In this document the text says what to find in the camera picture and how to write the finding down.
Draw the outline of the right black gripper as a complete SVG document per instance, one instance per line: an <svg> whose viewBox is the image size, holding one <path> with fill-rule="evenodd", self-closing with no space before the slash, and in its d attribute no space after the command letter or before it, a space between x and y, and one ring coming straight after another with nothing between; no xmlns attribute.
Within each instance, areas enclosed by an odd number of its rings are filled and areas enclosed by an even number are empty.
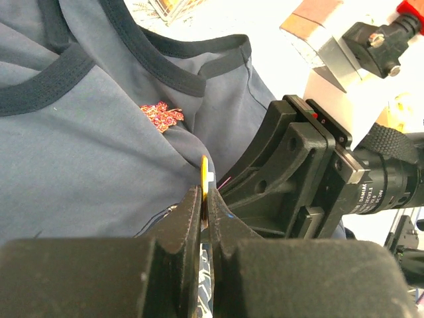
<svg viewBox="0 0 424 318"><path fill-rule="evenodd" d="M306 123L291 123L294 109ZM217 187L231 212L263 237L329 238L344 215L423 205L423 133L375 124L355 149L351 144L350 133L316 102L286 95L270 103Z"/></svg>

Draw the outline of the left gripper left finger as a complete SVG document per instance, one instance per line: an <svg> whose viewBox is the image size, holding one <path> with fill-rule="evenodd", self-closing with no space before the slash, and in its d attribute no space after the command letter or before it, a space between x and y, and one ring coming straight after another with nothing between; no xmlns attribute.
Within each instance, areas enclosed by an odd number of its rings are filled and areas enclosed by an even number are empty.
<svg viewBox="0 0 424 318"><path fill-rule="evenodd" d="M32 238L1 248L2 317L195 317L201 188L136 238Z"/></svg>

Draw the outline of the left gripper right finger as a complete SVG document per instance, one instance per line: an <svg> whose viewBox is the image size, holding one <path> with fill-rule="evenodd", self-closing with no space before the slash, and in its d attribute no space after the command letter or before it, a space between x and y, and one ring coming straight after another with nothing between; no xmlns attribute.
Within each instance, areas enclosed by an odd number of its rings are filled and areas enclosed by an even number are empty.
<svg viewBox="0 0 424 318"><path fill-rule="evenodd" d="M265 239L207 196L216 317L416 317L392 255L373 242Z"/></svg>

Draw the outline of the round gold amber brooch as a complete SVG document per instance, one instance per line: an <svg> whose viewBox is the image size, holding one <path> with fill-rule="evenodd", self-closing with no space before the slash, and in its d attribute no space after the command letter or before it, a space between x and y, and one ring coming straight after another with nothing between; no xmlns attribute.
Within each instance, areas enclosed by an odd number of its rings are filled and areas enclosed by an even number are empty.
<svg viewBox="0 0 424 318"><path fill-rule="evenodd" d="M200 170L200 186L201 186L201 230L204 231L208 227L207 212L207 196L209 193L210 183L215 181L215 173L209 170L209 160L206 155L201 157Z"/></svg>

